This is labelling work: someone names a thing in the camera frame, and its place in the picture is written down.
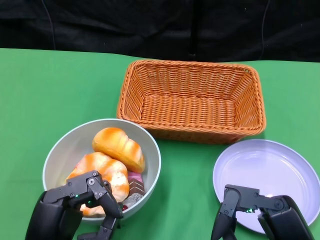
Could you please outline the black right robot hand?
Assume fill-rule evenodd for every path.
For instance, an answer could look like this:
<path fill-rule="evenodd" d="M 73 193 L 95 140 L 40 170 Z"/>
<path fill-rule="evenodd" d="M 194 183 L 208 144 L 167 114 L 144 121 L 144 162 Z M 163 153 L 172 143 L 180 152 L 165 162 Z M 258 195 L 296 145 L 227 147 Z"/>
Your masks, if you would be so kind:
<path fill-rule="evenodd" d="M 214 220 L 212 240 L 235 240 L 236 213 L 254 213 L 269 240 L 313 240 L 314 236 L 295 201 L 288 195 L 267 197 L 256 188 L 227 184 Z"/>

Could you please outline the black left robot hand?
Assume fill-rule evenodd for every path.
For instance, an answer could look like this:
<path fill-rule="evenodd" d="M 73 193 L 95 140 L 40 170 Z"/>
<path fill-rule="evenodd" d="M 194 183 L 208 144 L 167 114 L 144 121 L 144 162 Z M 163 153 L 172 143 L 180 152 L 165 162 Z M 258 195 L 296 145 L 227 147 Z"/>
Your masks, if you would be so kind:
<path fill-rule="evenodd" d="M 97 232 L 83 233 L 79 240 L 109 240 L 123 218 L 122 207 L 111 185 L 96 171 L 69 178 L 65 185 L 44 191 L 33 210 L 27 240 L 71 240 L 84 216 L 81 206 L 101 206 L 105 217 Z"/>

